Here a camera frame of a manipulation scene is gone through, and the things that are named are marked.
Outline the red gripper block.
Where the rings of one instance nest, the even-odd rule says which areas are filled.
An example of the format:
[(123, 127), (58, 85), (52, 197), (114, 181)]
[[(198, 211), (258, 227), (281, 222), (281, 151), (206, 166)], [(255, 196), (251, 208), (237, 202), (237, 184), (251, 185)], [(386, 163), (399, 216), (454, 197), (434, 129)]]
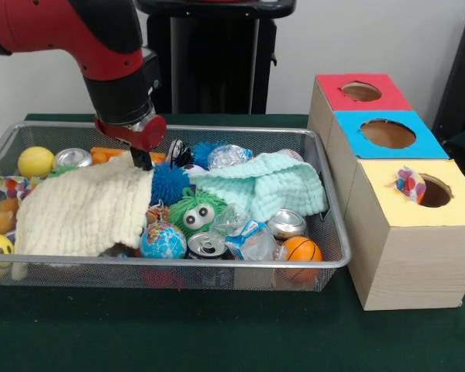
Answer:
[(167, 122), (163, 116), (154, 113), (129, 113), (99, 118), (96, 115), (95, 126), (103, 135), (129, 144), (136, 167), (145, 171), (153, 169), (148, 152), (156, 148), (165, 136)]

